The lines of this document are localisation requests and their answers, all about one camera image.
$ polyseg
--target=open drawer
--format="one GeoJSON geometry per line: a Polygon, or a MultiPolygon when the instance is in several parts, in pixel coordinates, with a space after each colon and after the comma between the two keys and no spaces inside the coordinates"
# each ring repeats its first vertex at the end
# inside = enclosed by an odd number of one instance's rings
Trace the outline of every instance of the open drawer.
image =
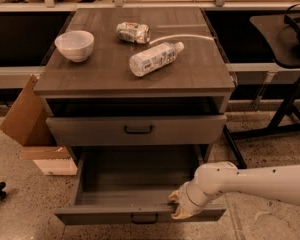
{"type": "MultiPolygon", "coordinates": [[[[176,206],[167,198],[199,166],[194,145],[86,147],[74,194],[56,216],[67,225],[172,222],[176,206]]],[[[220,205],[182,221],[218,220],[220,205]]]]}

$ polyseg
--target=cabinet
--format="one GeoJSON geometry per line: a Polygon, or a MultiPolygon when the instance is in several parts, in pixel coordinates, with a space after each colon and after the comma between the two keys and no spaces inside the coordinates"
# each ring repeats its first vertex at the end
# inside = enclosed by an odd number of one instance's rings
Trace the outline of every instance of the cabinet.
{"type": "MultiPolygon", "coordinates": [[[[70,62],[55,50],[34,92],[58,145],[72,151],[78,179],[65,224],[172,221],[168,195],[192,178],[221,136],[234,84],[198,8],[78,9],[67,31],[93,33],[92,55],[70,62]],[[119,41],[117,24],[150,26],[151,42],[119,41]],[[138,78],[129,58],[160,42],[184,43],[177,60],[138,78]]],[[[208,206],[187,221],[214,220],[208,206]]]]}

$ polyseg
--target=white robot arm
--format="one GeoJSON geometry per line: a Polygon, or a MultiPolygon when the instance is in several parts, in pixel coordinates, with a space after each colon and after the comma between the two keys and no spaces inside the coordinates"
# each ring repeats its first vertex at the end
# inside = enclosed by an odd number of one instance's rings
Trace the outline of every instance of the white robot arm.
{"type": "Polygon", "coordinates": [[[178,202],[172,218],[199,214],[211,200],[224,193],[241,192],[300,206],[300,165],[239,170],[230,162],[198,167],[194,178],[169,196],[178,202]]]}

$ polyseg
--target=countertop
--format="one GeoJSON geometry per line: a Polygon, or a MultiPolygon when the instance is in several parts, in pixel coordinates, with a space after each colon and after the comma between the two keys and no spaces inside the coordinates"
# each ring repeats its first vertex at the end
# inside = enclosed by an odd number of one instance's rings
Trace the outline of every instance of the countertop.
{"type": "Polygon", "coordinates": [[[211,96],[234,90],[227,67],[198,8],[78,9],[67,31],[86,30],[95,37],[91,56],[74,63],[55,50],[34,91],[37,95],[211,96]],[[120,41],[117,24],[149,25],[151,41],[140,45],[120,41]],[[173,63],[142,78],[131,72],[129,58],[164,41],[182,41],[184,50],[173,63]]]}

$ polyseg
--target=terrazzo floor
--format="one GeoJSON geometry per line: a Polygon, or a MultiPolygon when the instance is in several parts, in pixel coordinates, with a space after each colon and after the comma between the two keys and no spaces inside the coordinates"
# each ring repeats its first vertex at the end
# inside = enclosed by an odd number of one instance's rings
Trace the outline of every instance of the terrazzo floor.
{"type": "MultiPolygon", "coordinates": [[[[0,124],[6,113],[0,108],[0,124]]],[[[273,112],[227,112],[231,131],[266,126],[273,112]]],[[[285,118],[283,123],[290,122],[285,118]]],[[[300,164],[300,132],[237,141],[248,168],[300,164]]],[[[33,239],[225,239],[300,240],[300,207],[228,193],[216,200],[227,210],[217,222],[153,225],[65,226],[54,210],[69,203],[74,176],[45,176],[32,161],[18,158],[21,146],[0,131],[0,240],[33,239]]],[[[233,161],[224,137],[211,161],[233,161]]]]}

